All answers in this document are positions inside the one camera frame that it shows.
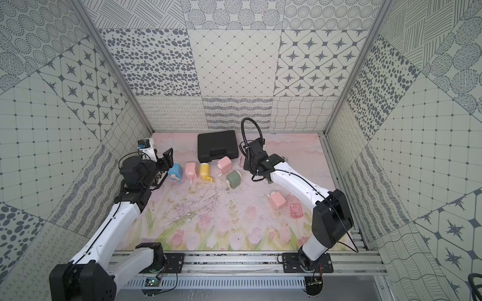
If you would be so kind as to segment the pink transparent tray back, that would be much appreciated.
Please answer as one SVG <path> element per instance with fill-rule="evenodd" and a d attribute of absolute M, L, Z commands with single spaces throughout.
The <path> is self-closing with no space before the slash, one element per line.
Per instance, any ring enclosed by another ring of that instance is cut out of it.
<path fill-rule="evenodd" d="M 245 163 L 246 157 L 241 156 L 240 161 L 239 161 L 239 166 L 243 169 L 244 168 L 244 163 Z"/>

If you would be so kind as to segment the yellow pencil sharpener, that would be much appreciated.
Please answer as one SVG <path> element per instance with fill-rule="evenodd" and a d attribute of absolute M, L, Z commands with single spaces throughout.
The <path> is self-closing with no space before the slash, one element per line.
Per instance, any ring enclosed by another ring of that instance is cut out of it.
<path fill-rule="evenodd" d="M 208 163 L 200 164 L 200 179 L 204 182 L 213 183 L 213 178 L 211 177 L 211 169 Z"/>

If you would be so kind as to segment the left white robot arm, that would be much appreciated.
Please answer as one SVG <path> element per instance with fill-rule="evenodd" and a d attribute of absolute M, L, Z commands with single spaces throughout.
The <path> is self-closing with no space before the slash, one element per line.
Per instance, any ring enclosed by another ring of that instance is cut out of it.
<path fill-rule="evenodd" d="M 147 207 L 152 192 L 164 183 L 159 176 L 165 176 L 173 166 L 173 149 L 159 158 L 152 146 L 140 147 L 119 160 L 123 181 L 114 205 L 85 247 L 69 263 L 58 264 L 50 272 L 52 300 L 114 300 L 139 272 L 167 271 L 161 243 L 141 243 L 113 267 L 109 262 L 131 224 Z"/>

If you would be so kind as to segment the green pencil sharpener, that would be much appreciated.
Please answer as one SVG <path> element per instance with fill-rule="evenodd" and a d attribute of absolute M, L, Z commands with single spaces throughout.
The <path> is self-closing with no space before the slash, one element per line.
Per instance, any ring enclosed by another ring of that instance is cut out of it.
<path fill-rule="evenodd" d="M 226 183 L 229 189 L 235 189 L 240 186 L 242 181 L 242 174 L 239 171 L 232 171 L 226 176 Z"/>

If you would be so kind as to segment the pink pencil sharpener back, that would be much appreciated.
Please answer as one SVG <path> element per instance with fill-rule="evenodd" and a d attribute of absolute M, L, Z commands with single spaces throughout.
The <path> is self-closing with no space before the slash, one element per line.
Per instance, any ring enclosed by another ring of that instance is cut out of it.
<path fill-rule="evenodd" d="M 218 177 L 228 174 L 232 170 L 232 160 L 228 156 L 219 159 L 217 162 Z"/>

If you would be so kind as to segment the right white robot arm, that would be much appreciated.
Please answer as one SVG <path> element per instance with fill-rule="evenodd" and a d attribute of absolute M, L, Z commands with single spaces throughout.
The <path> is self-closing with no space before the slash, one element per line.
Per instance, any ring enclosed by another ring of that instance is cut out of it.
<path fill-rule="evenodd" d="M 299 262 L 306 271 L 313 271 L 320 257 L 333 248 L 354 226 L 345 194 L 339 189 L 329 191 L 295 171 L 284 158 L 268 155 L 264 139 L 243 141 L 239 148 L 246 157 L 244 169 L 287 189 L 312 214 L 312 235 L 298 251 Z"/>

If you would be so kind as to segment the pink pencil sharpener front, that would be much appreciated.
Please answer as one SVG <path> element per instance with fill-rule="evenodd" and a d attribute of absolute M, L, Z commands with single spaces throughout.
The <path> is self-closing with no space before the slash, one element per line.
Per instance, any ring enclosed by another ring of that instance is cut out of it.
<path fill-rule="evenodd" d="M 189 180 L 190 184 L 198 179 L 197 164 L 195 162 L 189 162 L 185 166 L 185 176 Z"/>

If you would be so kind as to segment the blue pencil sharpener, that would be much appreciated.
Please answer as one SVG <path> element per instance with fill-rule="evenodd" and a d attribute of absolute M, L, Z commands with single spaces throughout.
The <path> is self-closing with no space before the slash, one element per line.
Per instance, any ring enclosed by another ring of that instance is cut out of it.
<path fill-rule="evenodd" d="M 180 184 L 183 179 L 183 175 L 184 175 L 184 172 L 183 172 L 182 166 L 179 163 L 174 162 L 173 167 L 170 168 L 168 171 L 169 179 L 171 179 L 171 181 L 174 181 Z"/>

